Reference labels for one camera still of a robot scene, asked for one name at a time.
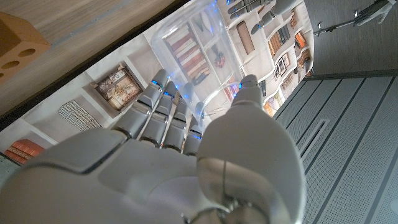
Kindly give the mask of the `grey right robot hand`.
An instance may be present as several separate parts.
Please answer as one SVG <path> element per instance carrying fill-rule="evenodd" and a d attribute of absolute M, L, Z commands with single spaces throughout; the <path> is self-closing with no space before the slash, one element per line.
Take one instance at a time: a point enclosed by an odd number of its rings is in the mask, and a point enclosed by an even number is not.
<path fill-rule="evenodd" d="M 294 140 L 261 107 L 254 75 L 201 126 L 171 108 L 159 70 L 110 129 L 62 141 L 1 188 L 2 223 L 301 223 L 305 176 Z"/>

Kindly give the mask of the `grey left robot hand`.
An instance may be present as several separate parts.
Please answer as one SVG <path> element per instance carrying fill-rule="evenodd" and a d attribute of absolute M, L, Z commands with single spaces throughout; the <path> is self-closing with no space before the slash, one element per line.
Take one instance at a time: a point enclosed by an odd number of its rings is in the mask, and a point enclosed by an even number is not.
<path fill-rule="evenodd" d="M 243 14 L 255 10 L 259 6 L 266 6 L 271 2 L 271 0 L 241 0 L 228 9 L 228 14 L 230 15 L 230 19 L 237 19 Z M 293 9 L 296 2 L 296 0 L 275 0 L 275 4 L 270 8 L 270 10 L 262 16 L 261 20 L 256 25 L 252 27 L 251 34 L 255 34 L 257 31 L 264 28 L 273 21 L 276 16 Z"/>

